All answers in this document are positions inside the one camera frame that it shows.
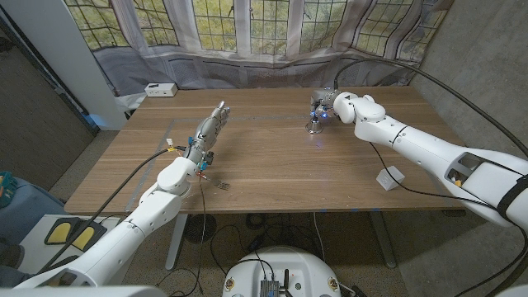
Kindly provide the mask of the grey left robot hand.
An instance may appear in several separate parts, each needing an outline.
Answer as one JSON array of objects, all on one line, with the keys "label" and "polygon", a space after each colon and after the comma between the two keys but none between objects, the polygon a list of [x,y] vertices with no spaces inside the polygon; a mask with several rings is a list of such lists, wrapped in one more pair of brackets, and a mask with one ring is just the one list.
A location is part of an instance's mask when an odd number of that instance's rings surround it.
[{"label": "grey left robot hand", "polygon": [[205,155],[213,148],[217,137],[223,127],[227,124],[230,109],[221,101],[214,108],[211,115],[202,120],[196,128],[189,148],[183,154],[184,158],[194,163],[199,163]]}]

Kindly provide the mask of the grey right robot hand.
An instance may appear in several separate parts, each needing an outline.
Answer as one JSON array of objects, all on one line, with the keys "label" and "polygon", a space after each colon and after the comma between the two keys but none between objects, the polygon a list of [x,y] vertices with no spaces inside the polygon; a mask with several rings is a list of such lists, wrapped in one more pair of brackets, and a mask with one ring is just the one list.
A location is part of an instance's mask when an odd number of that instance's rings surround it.
[{"label": "grey right robot hand", "polygon": [[328,118],[333,111],[333,103],[341,92],[330,88],[318,88],[310,97],[310,116],[313,120]]}]

